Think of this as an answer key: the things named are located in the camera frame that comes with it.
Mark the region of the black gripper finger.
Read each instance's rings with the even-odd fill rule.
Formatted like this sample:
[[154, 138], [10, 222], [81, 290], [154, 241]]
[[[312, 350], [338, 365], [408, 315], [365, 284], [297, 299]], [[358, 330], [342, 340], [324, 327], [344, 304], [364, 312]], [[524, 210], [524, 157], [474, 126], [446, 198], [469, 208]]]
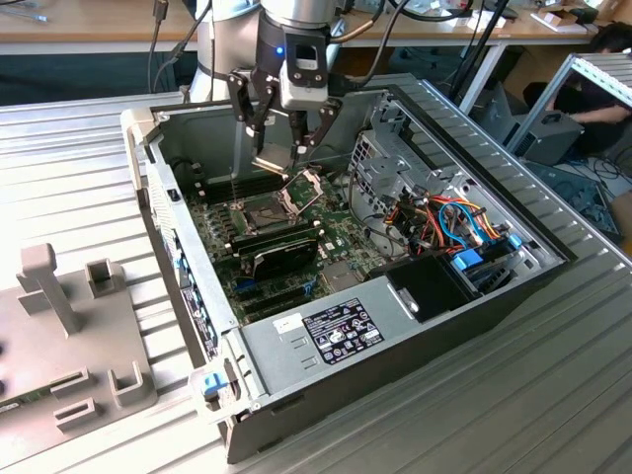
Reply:
[[325, 138], [337, 119], [343, 107], [340, 99], [328, 99], [319, 109], [320, 125], [313, 131], [308, 129], [306, 111], [292, 111], [289, 113], [289, 125], [292, 135], [290, 148], [290, 165], [295, 166], [299, 157], [310, 148], [315, 148]]
[[277, 79], [259, 68], [249, 74], [235, 69], [228, 75], [227, 85], [234, 115], [246, 125], [257, 155], [263, 150], [265, 122], [277, 98]]

